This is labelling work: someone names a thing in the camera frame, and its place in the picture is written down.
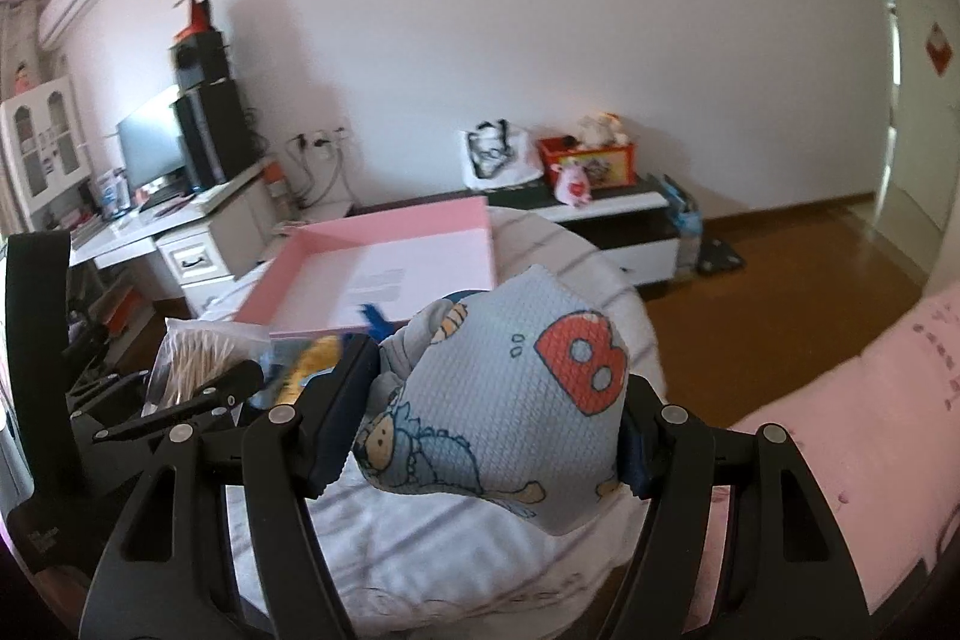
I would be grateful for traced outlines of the pink plush toy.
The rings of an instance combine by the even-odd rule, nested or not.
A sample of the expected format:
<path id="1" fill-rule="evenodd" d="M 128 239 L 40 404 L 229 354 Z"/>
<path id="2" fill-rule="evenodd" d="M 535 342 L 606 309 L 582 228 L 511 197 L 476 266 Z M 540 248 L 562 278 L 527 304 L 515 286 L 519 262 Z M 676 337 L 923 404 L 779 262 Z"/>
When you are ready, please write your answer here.
<path id="1" fill-rule="evenodd" d="M 592 202 L 589 177 L 578 161 L 556 163 L 550 170 L 555 174 L 553 197 L 558 203 L 571 208 L 583 208 Z"/>

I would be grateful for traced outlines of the cartoon print baby cloth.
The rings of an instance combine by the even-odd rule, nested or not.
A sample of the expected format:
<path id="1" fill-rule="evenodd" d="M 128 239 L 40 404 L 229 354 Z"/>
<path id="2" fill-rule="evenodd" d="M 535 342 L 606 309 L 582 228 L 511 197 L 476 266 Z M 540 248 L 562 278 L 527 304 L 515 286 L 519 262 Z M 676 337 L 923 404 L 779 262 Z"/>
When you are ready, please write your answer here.
<path id="1" fill-rule="evenodd" d="M 353 443 L 377 489 L 478 498 L 551 536 L 617 491 L 630 356 L 612 320 L 543 266 L 433 302 L 379 359 Z"/>

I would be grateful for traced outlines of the white plush sheep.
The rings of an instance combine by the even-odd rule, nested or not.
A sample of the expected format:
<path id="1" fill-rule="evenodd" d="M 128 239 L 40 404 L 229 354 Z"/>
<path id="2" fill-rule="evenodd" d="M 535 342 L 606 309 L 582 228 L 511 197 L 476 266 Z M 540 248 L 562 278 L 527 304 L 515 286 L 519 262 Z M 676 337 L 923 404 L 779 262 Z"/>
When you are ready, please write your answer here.
<path id="1" fill-rule="evenodd" d="M 630 135 L 626 133 L 622 119 L 610 112 L 584 115 L 578 120 L 576 138 L 581 149 L 612 148 L 630 143 Z"/>

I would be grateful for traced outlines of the white glass door cabinet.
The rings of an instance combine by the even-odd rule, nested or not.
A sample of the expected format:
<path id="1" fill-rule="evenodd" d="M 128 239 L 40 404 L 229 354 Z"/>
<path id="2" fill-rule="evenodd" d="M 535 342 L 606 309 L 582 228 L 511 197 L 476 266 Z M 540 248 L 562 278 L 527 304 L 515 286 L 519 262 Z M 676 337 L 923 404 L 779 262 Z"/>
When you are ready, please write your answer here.
<path id="1" fill-rule="evenodd" d="M 16 200 L 26 216 L 46 208 L 91 175 L 68 76 L 2 104 L 2 143 Z"/>

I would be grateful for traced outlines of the red paper bag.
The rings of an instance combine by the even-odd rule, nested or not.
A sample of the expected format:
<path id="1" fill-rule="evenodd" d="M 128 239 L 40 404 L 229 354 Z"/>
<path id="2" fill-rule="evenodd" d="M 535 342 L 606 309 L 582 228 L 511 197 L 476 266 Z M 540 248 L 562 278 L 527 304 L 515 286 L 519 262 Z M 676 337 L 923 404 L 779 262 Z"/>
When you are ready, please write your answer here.
<path id="1" fill-rule="evenodd" d="M 181 5 L 187 8 L 187 25 L 174 35 L 176 44 L 184 42 L 192 35 L 210 32 L 213 29 L 210 21 L 210 3 L 206 0 L 178 0 L 176 7 Z"/>

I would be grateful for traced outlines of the yellow crocheted toy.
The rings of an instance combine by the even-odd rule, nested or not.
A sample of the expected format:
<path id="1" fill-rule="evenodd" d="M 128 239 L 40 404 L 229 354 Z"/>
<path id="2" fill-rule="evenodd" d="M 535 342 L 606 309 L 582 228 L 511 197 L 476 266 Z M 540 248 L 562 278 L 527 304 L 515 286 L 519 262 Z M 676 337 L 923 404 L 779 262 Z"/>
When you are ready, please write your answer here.
<path id="1" fill-rule="evenodd" d="M 304 347 L 295 364 L 283 376 L 275 396 L 275 406 L 295 404 L 302 390 L 316 375 L 329 374 L 337 367 L 342 357 L 342 338 L 337 335 L 318 336 Z"/>

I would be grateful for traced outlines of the white tote bag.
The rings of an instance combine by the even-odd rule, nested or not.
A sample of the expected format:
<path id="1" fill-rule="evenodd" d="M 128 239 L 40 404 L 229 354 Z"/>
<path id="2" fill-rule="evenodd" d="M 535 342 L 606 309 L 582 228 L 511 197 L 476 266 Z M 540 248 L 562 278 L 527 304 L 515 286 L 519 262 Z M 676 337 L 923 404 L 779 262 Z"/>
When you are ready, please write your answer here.
<path id="1" fill-rule="evenodd" d="M 505 119 L 460 131 L 459 158 L 462 182 L 473 191 L 523 187 L 544 177 L 534 138 Z"/>

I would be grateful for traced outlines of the small doll on cabinet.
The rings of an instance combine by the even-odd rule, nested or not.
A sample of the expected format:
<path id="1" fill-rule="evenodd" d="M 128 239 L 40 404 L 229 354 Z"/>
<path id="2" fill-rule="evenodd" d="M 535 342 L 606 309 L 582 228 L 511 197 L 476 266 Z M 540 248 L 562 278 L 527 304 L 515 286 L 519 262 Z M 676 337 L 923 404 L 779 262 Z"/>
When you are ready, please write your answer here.
<path id="1" fill-rule="evenodd" d="M 21 62 L 21 64 L 16 67 L 16 70 L 14 70 L 13 94 L 14 96 L 20 96 L 20 94 L 30 92 L 31 89 L 34 88 L 36 88 L 36 83 L 34 83 L 32 79 L 31 70 L 26 62 Z"/>

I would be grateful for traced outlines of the black box on tower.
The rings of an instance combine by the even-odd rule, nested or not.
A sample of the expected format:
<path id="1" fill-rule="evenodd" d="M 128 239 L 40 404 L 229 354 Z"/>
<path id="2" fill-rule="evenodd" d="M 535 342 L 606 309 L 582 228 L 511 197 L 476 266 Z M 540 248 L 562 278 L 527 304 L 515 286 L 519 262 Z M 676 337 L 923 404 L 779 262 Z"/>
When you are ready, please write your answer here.
<path id="1" fill-rule="evenodd" d="M 228 80 L 231 76 L 220 31 L 194 32 L 176 42 L 169 49 L 169 55 L 176 85 L 182 92 Z"/>

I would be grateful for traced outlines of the black computer tower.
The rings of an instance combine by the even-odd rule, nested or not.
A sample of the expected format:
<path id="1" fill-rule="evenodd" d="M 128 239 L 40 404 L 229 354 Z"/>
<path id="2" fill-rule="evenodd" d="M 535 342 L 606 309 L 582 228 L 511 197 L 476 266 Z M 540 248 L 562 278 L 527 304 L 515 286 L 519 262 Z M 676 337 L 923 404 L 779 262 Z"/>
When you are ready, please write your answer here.
<path id="1" fill-rule="evenodd" d="M 184 156 L 200 190 L 228 184 L 259 159 L 233 80 L 187 89 L 172 103 Z"/>

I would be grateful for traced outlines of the low black white tv stand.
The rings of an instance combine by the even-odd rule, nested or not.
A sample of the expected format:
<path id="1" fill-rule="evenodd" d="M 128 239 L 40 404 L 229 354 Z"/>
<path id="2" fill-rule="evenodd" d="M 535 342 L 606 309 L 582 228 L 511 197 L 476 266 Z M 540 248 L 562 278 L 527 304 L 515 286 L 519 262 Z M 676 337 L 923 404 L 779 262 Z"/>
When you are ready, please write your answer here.
<path id="1" fill-rule="evenodd" d="M 352 206 L 348 216 L 379 213 L 387 209 L 428 203 L 487 198 L 490 208 L 506 211 L 506 250 L 496 250 L 497 262 L 505 262 L 504 280 L 509 271 L 527 266 L 532 255 L 523 257 L 521 236 L 530 229 L 535 250 L 545 250 L 562 236 L 565 229 L 571 236 L 583 239 L 597 248 L 635 287 L 670 283 L 677 275 L 679 231 L 667 216 L 667 202 L 656 188 L 646 182 L 602 190 L 584 208 L 571 208 L 553 198 L 545 184 L 523 185 L 496 191 L 449 191 L 429 197 L 409 198 L 374 206 Z"/>

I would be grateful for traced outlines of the royal blue knitted item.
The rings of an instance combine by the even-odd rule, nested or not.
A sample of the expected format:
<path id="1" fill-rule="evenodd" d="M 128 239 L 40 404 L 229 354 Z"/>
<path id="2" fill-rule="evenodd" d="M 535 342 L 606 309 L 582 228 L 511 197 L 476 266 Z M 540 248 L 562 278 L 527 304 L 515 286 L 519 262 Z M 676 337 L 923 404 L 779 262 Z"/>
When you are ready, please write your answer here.
<path id="1" fill-rule="evenodd" d="M 374 304 L 361 305 L 359 312 L 363 315 L 364 323 L 366 323 L 364 331 L 371 339 L 382 342 L 397 331 L 397 325 L 393 321 L 387 320 L 386 315 L 382 314 L 381 308 Z"/>

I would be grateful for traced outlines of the bag of cotton swabs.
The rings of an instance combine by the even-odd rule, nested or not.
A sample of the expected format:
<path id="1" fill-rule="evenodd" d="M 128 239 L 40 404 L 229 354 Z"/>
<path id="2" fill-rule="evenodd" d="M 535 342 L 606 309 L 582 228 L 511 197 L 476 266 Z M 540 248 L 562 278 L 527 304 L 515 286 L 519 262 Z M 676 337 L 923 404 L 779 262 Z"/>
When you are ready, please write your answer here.
<path id="1" fill-rule="evenodd" d="M 232 321 L 166 320 L 166 333 L 149 370 L 142 414 L 149 416 L 194 398 L 243 360 L 268 365 L 272 341 L 263 326 Z"/>

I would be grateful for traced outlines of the pink shallow box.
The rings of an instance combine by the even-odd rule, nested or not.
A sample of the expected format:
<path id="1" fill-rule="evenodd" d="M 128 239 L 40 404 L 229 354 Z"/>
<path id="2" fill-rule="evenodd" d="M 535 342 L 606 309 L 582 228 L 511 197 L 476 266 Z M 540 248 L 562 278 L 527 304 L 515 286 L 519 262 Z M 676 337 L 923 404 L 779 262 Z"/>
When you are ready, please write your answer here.
<path id="1" fill-rule="evenodd" d="M 372 305 L 391 323 L 457 291 L 496 286 L 487 200 L 460 198 L 296 229 L 236 310 L 275 336 L 358 331 Z"/>

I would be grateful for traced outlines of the red toy storage box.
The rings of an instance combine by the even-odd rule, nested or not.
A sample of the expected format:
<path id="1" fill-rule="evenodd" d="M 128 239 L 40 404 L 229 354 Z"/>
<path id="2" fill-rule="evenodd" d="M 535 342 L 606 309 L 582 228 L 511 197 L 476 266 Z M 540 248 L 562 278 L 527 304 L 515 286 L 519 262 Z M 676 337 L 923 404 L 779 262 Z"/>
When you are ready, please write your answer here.
<path id="1" fill-rule="evenodd" d="M 604 146 L 581 149 L 573 136 L 540 138 L 537 142 L 540 161 L 544 164 L 545 177 L 550 185 L 558 181 L 553 167 L 578 163 L 587 174 L 592 188 L 619 188 L 635 185 L 635 145 Z"/>

